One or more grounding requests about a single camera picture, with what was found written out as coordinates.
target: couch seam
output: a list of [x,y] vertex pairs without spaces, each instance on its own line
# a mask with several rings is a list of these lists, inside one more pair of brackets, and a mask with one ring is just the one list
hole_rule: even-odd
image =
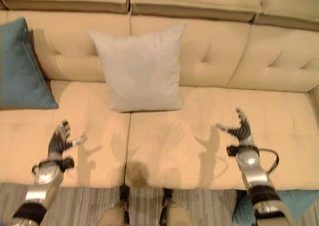
[[130,118],[129,118],[129,125],[128,125],[128,134],[126,138],[126,160],[125,160],[125,166],[124,166],[124,184],[126,179],[126,168],[129,158],[129,140],[130,140],[130,130],[131,130],[131,119],[132,119],[132,112],[130,112]]
[[228,82],[227,82],[227,84],[226,84],[226,86],[225,86],[226,89],[228,89],[228,86],[229,86],[229,84],[231,83],[232,79],[234,78],[236,72],[238,71],[239,65],[240,65],[240,63],[242,62],[242,59],[243,59],[243,57],[244,57],[244,55],[245,55],[245,52],[246,52],[246,50],[247,50],[247,48],[248,48],[248,45],[249,45],[249,42],[250,42],[250,39],[251,39],[251,34],[252,34],[253,26],[254,26],[254,25],[252,25],[252,24],[249,25],[249,33],[248,33],[248,37],[247,37],[247,42],[246,42],[246,44],[245,44],[245,47],[244,47],[243,52],[242,52],[242,54],[241,54],[241,56],[240,56],[240,58],[239,58],[239,60],[238,60],[238,63],[237,63],[237,65],[236,65],[236,68],[235,68],[233,74],[232,74],[232,75],[230,76],[230,78],[228,79]]

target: teal pillow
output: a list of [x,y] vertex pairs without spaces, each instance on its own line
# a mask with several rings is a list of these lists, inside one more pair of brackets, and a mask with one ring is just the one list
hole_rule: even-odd
[[[277,193],[281,200],[288,205],[294,219],[304,215],[306,210],[319,197],[319,190],[287,190]],[[255,224],[255,211],[249,195],[243,197],[235,208],[233,221],[244,226]]]
[[0,25],[0,109],[56,108],[35,60],[25,19]]

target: floor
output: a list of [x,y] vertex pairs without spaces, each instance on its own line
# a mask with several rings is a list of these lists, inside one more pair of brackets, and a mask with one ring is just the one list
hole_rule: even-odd
[[[0,217],[7,222],[22,202],[27,186],[0,184]],[[104,211],[119,198],[119,189],[64,188],[48,211],[42,225],[96,226]],[[158,226],[162,190],[131,189],[132,226]],[[236,191],[176,190],[173,199],[190,211],[194,226],[235,226],[232,212]],[[319,226],[319,200],[296,226]]]

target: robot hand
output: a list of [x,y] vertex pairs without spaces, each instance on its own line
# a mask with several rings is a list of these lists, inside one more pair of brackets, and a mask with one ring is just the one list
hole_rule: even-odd
[[32,168],[34,184],[28,189],[25,201],[7,226],[39,226],[41,224],[47,210],[55,200],[65,170],[74,167],[72,158],[62,159],[63,152],[86,141],[85,136],[68,141],[69,136],[70,125],[67,121],[63,121],[51,137],[48,158]]
[[[273,150],[260,149],[254,145],[246,115],[239,108],[236,111],[240,118],[241,126],[239,128],[229,128],[219,123],[216,124],[216,127],[239,140],[238,146],[227,147],[227,154],[236,157],[238,167],[242,172],[243,182],[252,198],[256,223],[258,226],[293,226],[294,220],[289,208],[280,200],[269,177],[269,174],[279,163],[279,156]],[[262,150],[276,155],[276,161],[268,171],[262,169],[260,165],[259,152]]]
[[248,123],[246,115],[239,108],[236,108],[236,112],[238,113],[238,117],[240,119],[239,128],[229,128],[220,123],[217,123],[216,127],[237,137],[240,145],[253,145],[253,136],[251,134],[250,125]]
[[86,137],[82,136],[74,141],[67,141],[70,136],[70,125],[68,121],[61,122],[55,129],[49,143],[48,158],[60,158],[63,151],[72,146],[81,144],[86,141]]

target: beige couch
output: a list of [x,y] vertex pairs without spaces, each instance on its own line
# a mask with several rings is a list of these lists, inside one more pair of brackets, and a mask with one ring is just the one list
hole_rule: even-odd
[[[244,189],[236,160],[226,154],[226,146],[237,142],[214,127],[237,126],[234,110],[241,107],[256,145],[280,155],[272,174],[277,189],[319,189],[319,32],[251,24],[272,13],[260,0],[131,0],[127,13],[129,2],[3,0],[10,10],[0,11],[0,23],[26,18],[59,109],[0,111],[1,181],[32,183],[33,164],[46,157],[56,124],[68,119],[71,136],[85,133],[88,141],[66,153],[76,167],[65,174],[64,186]],[[82,4],[90,12],[82,12]],[[178,12],[183,8],[188,18]],[[162,16],[163,9],[178,17]],[[179,59],[184,108],[111,110],[85,30],[128,36],[181,22],[188,23]],[[271,160],[264,154],[263,166]]]

